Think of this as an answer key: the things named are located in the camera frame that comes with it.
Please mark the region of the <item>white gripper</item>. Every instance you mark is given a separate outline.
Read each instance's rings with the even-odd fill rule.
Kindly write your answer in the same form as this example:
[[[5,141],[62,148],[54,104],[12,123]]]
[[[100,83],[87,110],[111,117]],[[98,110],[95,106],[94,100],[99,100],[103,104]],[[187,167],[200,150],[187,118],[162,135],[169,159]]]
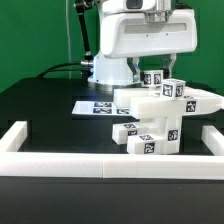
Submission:
[[[172,10],[171,0],[106,0],[102,15],[100,50],[108,58],[128,58],[134,82],[140,81],[138,57],[169,54],[163,70],[171,78],[176,53],[196,49],[194,10]]]

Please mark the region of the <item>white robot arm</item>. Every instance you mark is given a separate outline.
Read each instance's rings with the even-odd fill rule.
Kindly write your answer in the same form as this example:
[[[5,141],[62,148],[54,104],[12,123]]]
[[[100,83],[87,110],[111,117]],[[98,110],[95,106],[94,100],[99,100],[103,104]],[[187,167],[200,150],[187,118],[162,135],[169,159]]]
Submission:
[[[100,0],[100,47],[92,84],[128,86],[140,80],[144,56],[192,52],[197,46],[194,10],[172,0]]]

